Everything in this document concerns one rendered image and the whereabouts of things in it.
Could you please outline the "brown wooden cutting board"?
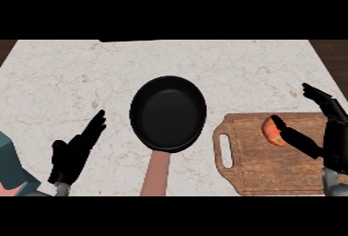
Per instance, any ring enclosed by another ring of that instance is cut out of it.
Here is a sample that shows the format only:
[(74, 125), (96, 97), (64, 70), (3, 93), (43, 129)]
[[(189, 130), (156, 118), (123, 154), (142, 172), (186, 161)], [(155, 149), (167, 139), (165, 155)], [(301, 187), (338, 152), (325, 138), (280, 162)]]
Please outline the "brown wooden cutting board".
[[(328, 118), (319, 112), (282, 112), (288, 126), (323, 147)], [(274, 146), (261, 131), (270, 117), (229, 113), (214, 131), (217, 170), (241, 195), (320, 195), (323, 158), (313, 159), (294, 146)], [(339, 177), (348, 183), (348, 175)]]

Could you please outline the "orange squash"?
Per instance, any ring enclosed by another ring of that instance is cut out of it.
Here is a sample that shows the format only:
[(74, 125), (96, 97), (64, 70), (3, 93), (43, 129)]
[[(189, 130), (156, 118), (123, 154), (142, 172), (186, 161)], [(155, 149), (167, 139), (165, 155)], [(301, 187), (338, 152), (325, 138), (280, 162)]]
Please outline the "orange squash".
[(261, 125), (261, 131), (269, 142), (279, 147), (283, 147), (288, 143), (280, 136), (280, 130), (276, 127), (272, 117), (269, 117)]

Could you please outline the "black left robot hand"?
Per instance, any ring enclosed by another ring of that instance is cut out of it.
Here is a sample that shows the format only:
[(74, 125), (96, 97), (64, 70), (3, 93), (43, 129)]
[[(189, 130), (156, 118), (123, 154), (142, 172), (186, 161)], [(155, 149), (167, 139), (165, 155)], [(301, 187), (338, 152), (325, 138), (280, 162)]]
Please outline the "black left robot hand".
[(105, 111), (100, 110), (81, 134), (75, 135), (68, 143), (62, 140), (53, 142), (53, 169), (47, 179), (52, 184), (67, 183), (72, 185), (77, 181), (96, 141), (106, 128), (105, 122)]

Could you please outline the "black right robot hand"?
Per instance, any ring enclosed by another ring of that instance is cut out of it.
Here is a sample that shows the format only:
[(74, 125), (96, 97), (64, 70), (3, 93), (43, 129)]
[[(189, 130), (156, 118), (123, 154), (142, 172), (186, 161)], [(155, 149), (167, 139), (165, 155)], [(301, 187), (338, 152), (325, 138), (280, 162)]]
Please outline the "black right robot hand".
[(342, 109), (338, 100), (328, 93), (305, 83), (302, 87), (304, 96), (319, 104), (322, 113), (328, 118), (323, 147), (317, 145), (308, 136), (286, 126), (277, 115), (270, 118), (280, 130), (283, 140), (313, 159), (322, 157), (326, 168), (348, 175), (348, 113)]

